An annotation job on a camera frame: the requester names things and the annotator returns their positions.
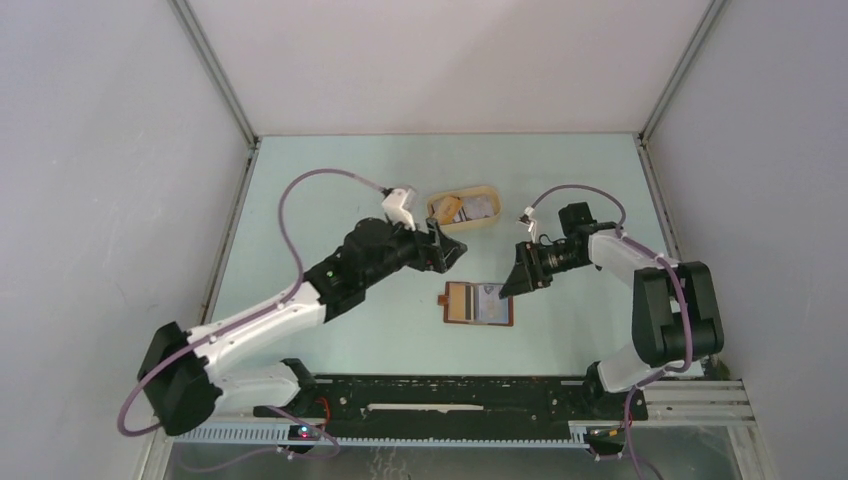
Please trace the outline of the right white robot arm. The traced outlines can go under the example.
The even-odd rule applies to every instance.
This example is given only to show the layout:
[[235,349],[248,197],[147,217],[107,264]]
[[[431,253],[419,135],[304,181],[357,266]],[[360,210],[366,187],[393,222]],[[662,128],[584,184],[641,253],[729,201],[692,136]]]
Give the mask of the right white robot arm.
[[684,373],[723,349],[723,325],[706,264],[653,252],[620,225],[597,221],[585,202],[561,208],[558,217],[562,238],[516,244],[514,266],[499,295],[548,288],[555,275],[588,266],[630,288],[630,341],[588,367],[581,392],[588,414],[606,418],[620,407],[621,392],[668,372]]

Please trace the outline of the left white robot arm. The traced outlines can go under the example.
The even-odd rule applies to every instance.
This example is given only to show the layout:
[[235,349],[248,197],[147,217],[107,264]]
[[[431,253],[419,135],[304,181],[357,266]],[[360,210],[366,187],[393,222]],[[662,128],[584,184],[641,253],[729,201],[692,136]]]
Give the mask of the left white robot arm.
[[368,288],[409,268],[445,273],[467,252],[433,221],[426,230],[378,218],[360,220],[329,256],[281,293],[215,324],[156,330],[137,379],[159,428],[187,433],[215,414],[282,407],[304,416],[316,403],[310,373],[296,358],[259,360],[278,341],[334,320],[366,299]]

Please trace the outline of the gold credit card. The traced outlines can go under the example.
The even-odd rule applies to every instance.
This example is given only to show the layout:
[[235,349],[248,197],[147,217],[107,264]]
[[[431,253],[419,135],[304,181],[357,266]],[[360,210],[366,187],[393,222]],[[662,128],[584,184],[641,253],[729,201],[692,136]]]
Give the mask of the gold credit card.
[[440,224],[451,224],[463,207],[463,201],[455,196],[445,196],[432,204],[432,217]]

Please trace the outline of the silver VIP credit card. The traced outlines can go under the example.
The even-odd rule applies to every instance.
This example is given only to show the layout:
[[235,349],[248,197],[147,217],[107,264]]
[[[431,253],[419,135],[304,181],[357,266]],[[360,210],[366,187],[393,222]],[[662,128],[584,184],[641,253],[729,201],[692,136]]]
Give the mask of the silver VIP credit card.
[[509,299],[500,299],[501,284],[477,286],[476,320],[485,324],[506,325],[510,321]]

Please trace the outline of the brown leather card holder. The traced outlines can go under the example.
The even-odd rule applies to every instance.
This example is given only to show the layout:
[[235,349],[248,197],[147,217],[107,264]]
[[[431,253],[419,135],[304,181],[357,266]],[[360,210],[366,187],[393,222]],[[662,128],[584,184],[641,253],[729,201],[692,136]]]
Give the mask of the brown leather card holder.
[[503,284],[447,282],[437,297],[448,324],[512,327],[514,307],[511,297],[500,296]]

